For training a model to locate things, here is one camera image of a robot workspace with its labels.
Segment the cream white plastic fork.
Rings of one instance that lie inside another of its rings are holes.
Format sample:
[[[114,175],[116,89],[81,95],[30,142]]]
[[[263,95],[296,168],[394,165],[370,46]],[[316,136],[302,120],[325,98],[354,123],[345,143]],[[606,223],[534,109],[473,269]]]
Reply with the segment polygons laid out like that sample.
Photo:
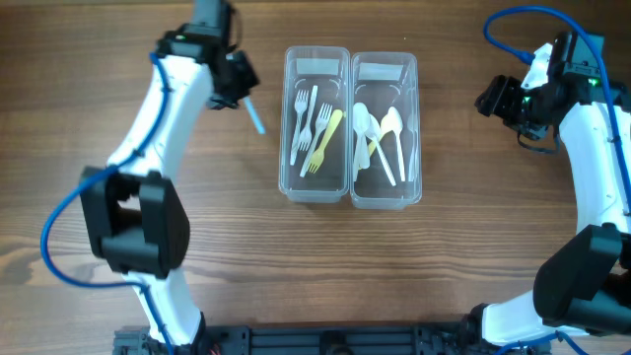
[[[316,106],[317,91],[318,91],[318,86],[313,85],[310,101],[309,101],[309,106],[308,106],[307,120],[300,134],[300,145],[299,145],[300,151],[307,151],[309,149],[310,142],[312,139],[311,123],[312,123],[312,118],[313,118],[313,114],[314,114],[314,110]]]

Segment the yellow plastic spoon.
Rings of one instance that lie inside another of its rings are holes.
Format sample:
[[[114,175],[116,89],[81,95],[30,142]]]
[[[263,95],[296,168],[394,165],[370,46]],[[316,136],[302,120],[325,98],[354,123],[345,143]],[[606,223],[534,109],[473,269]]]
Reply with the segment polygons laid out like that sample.
[[[383,149],[381,147],[381,140],[384,136],[392,132],[395,128],[395,119],[391,114],[385,115],[381,121],[377,121],[374,116],[370,116],[369,130],[367,136],[372,140],[373,150],[369,151],[372,154],[375,150],[378,151],[382,160],[385,159]]]

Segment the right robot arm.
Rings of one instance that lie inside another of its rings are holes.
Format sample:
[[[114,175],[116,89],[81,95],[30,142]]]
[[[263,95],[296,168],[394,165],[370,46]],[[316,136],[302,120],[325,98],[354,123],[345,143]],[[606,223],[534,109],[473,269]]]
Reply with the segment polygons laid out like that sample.
[[[576,236],[541,265],[530,291],[478,307],[480,339],[503,351],[560,332],[630,332],[629,176],[616,155],[630,161],[630,94],[613,82],[606,105],[596,61],[603,44],[601,35],[563,32],[535,52],[523,80],[498,75],[475,102],[519,136],[553,134],[568,153],[578,211]]]

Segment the yellow plastic fork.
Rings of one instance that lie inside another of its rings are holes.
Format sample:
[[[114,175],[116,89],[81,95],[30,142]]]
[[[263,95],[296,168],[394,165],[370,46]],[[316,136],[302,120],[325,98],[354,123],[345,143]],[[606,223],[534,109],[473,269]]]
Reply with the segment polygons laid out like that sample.
[[[340,121],[344,117],[344,115],[345,113],[341,109],[336,109],[332,113],[329,123],[327,124],[326,129],[324,131],[323,138],[321,139],[319,146],[317,147],[317,149],[315,150],[315,152],[313,153],[310,159],[310,164],[308,167],[309,173],[312,173],[312,174],[316,173],[317,170],[322,165],[324,156],[325,156],[325,149],[329,143],[329,140],[334,134],[337,126],[339,125]]]

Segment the white spoon top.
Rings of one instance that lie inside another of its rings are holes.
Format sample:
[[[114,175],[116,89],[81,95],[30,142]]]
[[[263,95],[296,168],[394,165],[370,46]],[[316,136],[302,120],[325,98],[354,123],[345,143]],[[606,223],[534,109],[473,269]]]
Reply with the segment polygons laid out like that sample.
[[[380,124],[377,122],[377,119],[371,114],[369,114],[369,119],[370,119],[370,129],[367,131],[367,136],[372,140],[372,142],[376,146],[376,149],[379,153],[379,156],[382,161],[382,165],[383,165],[383,168],[384,168],[384,171],[386,173],[389,183],[392,186],[396,186],[396,182],[395,182],[393,173],[391,171],[390,165],[387,161],[386,154],[381,146],[381,133],[382,132],[381,132]]]

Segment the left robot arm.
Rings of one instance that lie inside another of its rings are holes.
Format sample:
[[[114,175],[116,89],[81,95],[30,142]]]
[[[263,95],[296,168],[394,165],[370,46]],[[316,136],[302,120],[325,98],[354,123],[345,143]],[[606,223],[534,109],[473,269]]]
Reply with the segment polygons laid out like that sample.
[[[175,179],[200,113],[238,108],[259,82],[231,39],[236,14],[228,1],[197,1],[189,22],[165,32],[150,54],[151,83],[132,127],[104,168],[81,176],[93,255],[135,289],[150,320],[143,344],[153,354],[210,347],[181,267],[190,224]]]

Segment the white spoon short thick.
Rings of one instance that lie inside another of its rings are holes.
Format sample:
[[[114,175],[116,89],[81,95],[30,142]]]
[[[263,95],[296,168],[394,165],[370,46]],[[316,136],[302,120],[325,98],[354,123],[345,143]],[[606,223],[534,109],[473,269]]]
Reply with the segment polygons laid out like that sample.
[[[363,151],[367,147],[365,133],[370,125],[368,118],[368,109],[363,103],[356,103],[353,105],[353,129],[357,135],[353,167],[354,181],[357,180],[360,164],[363,160]]]

